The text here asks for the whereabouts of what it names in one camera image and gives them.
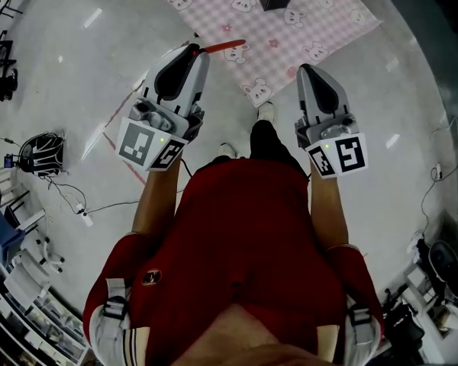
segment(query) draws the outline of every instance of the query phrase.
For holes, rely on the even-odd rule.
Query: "red shirt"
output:
[[[346,294],[382,321],[360,252],[324,253],[316,245],[307,187],[291,166],[266,160],[232,160],[197,172],[154,257],[147,257],[145,236],[126,236],[114,247],[86,302],[85,330],[107,300],[106,278],[134,279],[129,314],[131,328],[150,327],[146,364],[175,361],[231,303],[280,342],[313,353],[316,327],[344,327]],[[152,269],[161,270],[161,280],[144,287]]]

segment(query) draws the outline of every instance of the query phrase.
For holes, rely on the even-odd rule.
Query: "shoe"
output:
[[[10,88],[12,91],[15,91],[18,87],[18,71],[16,69],[12,70],[12,74],[10,77],[13,78],[14,84],[12,85],[12,88]]]
[[[275,120],[275,108],[273,107],[273,103],[268,101],[258,107],[258,120],[267,120],[271,124],[273,123]]]
[[[228,143],[223,143],[219,146],[219,156],[228,156],[231,159],[237,158],[236,150]]]

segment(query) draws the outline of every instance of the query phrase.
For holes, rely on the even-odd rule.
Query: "red stick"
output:
[[[204,50],[207,53],[220,52],[224,49],[230,49],[231,47],[241,46],[246,43],[246,40],[232,40],[230,42],[219,43],[217,45],[212,45],[209,47],[204,47]]]

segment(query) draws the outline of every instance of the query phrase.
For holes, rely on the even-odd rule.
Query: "white sneaker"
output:
[[[223,143],[219,146],[219,156],[228,156],[232,159],[236,159],[237,152],[229,143]]]
[[[275,108],[273,103],[266,102],[258,107],[258,120],[267,120],[271,123],[275,120]]]

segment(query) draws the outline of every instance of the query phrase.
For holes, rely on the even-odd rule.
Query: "white floor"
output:
[[[377,290],[408,264],[405,248],[425,225],[420,203],[431,185],[430,170],[440,160],[447,172],[456,161],[449,132],[431,133],[445,116],[437,86],[414,37],[389,0],[363,0],[383,25],[323,61],[346,89],[353,113],[366,134],[370,167],[340,180],[350,241],[361,248]],[[66,169],[58,182],[84,191],[88,209],[139,198],[143,185],[101,135],[84,156],[92,134],[104,127],[148,67],[169,48],[192,38],[192,31],[162,0],[26,0],[23,16],[1,18],[9,27],[18,60],[19,89],[0,104],[0,136],[18,143],[44,131],[66,133]],[[101,9],[89,25],[84,23]],[[119,116],[131,96],[105,128],[114,141]],[[299,118],[297,89],[292,83],[273,97],[276,129],[291,153],[308,170],[296,144],[293,124]],[[216,154],[223,142],[249,155],[249,136],[256,110],[213,59],[202,97],[205,124],[183,157],[192,171]],[[0,142],[3,155],[16,147]],[[181,172],[179,187],[188,181]],[[424,209],[435,219],[445,210],[456,218],[455,177],[434,188]],[[135,205],[94,213],[86,227],[54,187],[22,175],[34,192],[35,205],[47,209],[41,232],[66,258],[53,286],[82,310],[86,296],[115,242],[131,228]],[[79,200],[81,196],[73,193]]]

